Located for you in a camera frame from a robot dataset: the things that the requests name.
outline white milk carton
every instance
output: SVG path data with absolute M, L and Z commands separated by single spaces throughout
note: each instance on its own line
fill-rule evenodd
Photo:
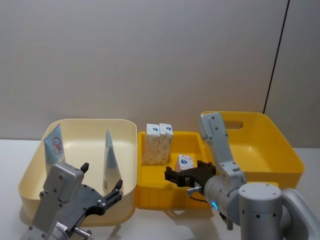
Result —
M 157 124 L 147 124 L 144 138 L 142 165 L 154 165 L 160 139 L 160 129 Z
M 154 164 L 167 165 L 170 156 L 171 143 L 174 137 L 174 132 L 170 124 L 160 123 L 159 127 L 160 140 L 158 149 L 156 151 Z
M 194 167 L 194 158 L 192 156 L 179 154 L 178 160 L 176 161 L 175 165 L 176 172 L 192 169 Z

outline yellow tray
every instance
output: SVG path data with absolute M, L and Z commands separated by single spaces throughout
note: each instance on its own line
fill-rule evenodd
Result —
M 135 205 L 141 209 L 171 209 L 171 208 L 206 208 L 207 203 L 192 200 L 188 197 L 185 187 L 177 187 L 165 180 L 166 165 L 142 165 L 145 132 L 138 133 L 138 169 Z M 174 131 L 171 153 L 167 166 L 175 169 L 179 154 L 192 156 L 194 161 L 205 163 L 208 158 L 199 133 Z M 195 193 L 194 197 L 204 199 Z
M 288 141 L 266 115 L 256 112 L 221 112 L 232 155 L 249 182 L 268 182 L 280 188 L 295 188 L 304 165 Z M 190 199 L 186 188 L 165 180 L 166 166 L 141 165 L 145 133 L 138 133 L 138 170 L 135 204 L 142 209 L 205 208 Z M 170 162 L 174 169 L 178 154 L 214 163 L 209 146 L 196 132 L 175 131 Z
M 108 209 L 103 216 L 87 217 L 84 226 L 113 225 L 124 222 L 135 209 L 135 187 L 137 183 L 137 127 L 122 119 L 64 119 L 54 122 L 46 130 L 44 139 L 57 125 L 61 134 L 67 163 L 80 168 L 85 162 L 90 164 L 84 175 L 83 184 L 103 191 L 103 169 L 105 157 L 106 131 L 109 129 L 115 156 L 123 179 L 123 197 Z M 39 193 L 46 179 L 45 149 L 43 140 L 19 184 L 19 194 L 27 216 L 33 219 L 39 205 Z
M 295 188 L 304 172 L 298 155 L 271 119 L 258 112 L 222 111 L 234 160 L 247 181 L 276 182 L 279 188 Z M 209 146 L 204 144 L 213 162 Z

